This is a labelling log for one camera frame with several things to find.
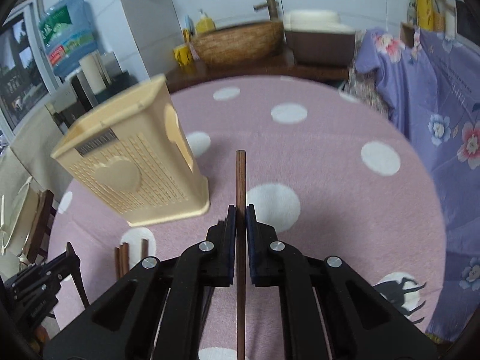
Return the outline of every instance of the yellow bag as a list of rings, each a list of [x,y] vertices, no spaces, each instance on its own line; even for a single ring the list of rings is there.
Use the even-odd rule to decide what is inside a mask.
[[[431,6],[431,0],[417,0],[417,19],[420,28],[433,31],[434,10]]]

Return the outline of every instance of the silver screw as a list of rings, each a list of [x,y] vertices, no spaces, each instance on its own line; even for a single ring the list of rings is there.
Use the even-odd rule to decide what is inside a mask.
[[[332,268],[338,268],[342,265],[342,260],[337,256],[332,256],[327,259],[327,264]]]
[[[285,249],[285,244],[282,241],[273,241],[270,244],[270,249],[273,251],[282,251]]]
[[[142,267],[145,269],[153,268],[157,265],[157,260],[154,257],[147,257],[142,261]]]
[[[203,242],[200,242],[200,245],[198,245],[198,248],[201,251],[211,251],[213,247],[214,247],[214,244],[210,241],[203,241]]]

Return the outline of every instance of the red label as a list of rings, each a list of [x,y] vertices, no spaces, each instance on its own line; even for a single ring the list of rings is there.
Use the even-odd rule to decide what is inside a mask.
[[[65,55],[65,49],[62,45],[58,46],[55,50],[53,50],[50,54],[50,63],[52,65],[56,64],[63,56]]]

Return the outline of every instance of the blue flower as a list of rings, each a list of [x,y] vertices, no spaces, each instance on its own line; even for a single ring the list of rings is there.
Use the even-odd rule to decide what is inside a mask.
[[[442,117],[438,114],[433,114],[428,123],[428,130],[431,133],[431,142],[435,146],[439,146],[442,142],[447,142],[450,139],[450,118],[448,116]]]
[[[452,47],[462,47],[463,46],[462,43],[458,42],[454,38],[450,38],[450,37],[446,36],[443,32],[438,32],[437,36],[438,36],[439,39],[443,40],[442,47],[448,54],[450,54],[450,52],[452,51]]]
[[[472,291],[480,289],[480,258],[472,258],[470,260],[470,266],[463,270],[460,287],[464,290],[471,288]]]

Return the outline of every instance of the bottle label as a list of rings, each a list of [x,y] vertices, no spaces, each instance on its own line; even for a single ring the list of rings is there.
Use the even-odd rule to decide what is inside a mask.
[[[49,53],[49,60],[52,65],[59,62],[64,56],[72,53],[75,49],[84,44],[93,42],[94,38],[90,30],[85,30],[72,35],[70,38],[59,44]]]
[[[71,18],[66,5],[57,9],[51,15],[40,21],[39,28],[42,33],[45,47],[50,47],[50,41],[59,36],[71,26]]]

